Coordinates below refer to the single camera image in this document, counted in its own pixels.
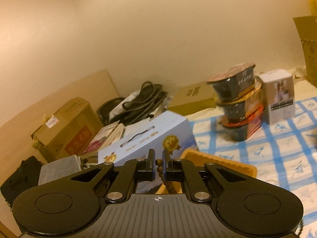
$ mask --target instant noodle bowl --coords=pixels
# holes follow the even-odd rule
[[[254,63],[231,67],[224,73],[211,77],[207,84],[214,87],[221,102],[231,102],[243,97],[254,88]]]
[[[243,121],[262,105],[261,83],[256,81],[255,88],[240,99],[228,103],[217,101],[217,105],[223,108],[224,114],[228,118],[228,121]]]
[[[251,114],[247,119],[241,122],[232,123],[224,115],[221,124],[228,131],[230,137],[236,141],[248,139],[262,125],[262,113],[264,106],[261,105],[258,110]]]

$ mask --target silver screw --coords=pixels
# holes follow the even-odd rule
[[[196,192],[194,197],[198,200],[206,200],[209,198],[209,194],[207,192]]]
[[[114,192],[108,193],[107,197],[111,200],[118,200],[118,199],[121,199],[123,195],[121,192],[114,191]]]

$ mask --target black cloth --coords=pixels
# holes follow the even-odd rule
[[[38,185],[41,167],[42,163],[36,157],[29,157],[22,161],[19,168],[1,185],[1,193],[11,208],[17,196]]]

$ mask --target gray ribbed panel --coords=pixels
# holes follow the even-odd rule
[[[100,218],[69,238],[243,238],[226,228],[207,205],[185,194],[133,194],[129,201],[106,207]]]

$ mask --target white sticker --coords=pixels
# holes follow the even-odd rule
[[[45,124],[50,129],[58,122],[59,120],[54,115],[52,115],[52,117]]]

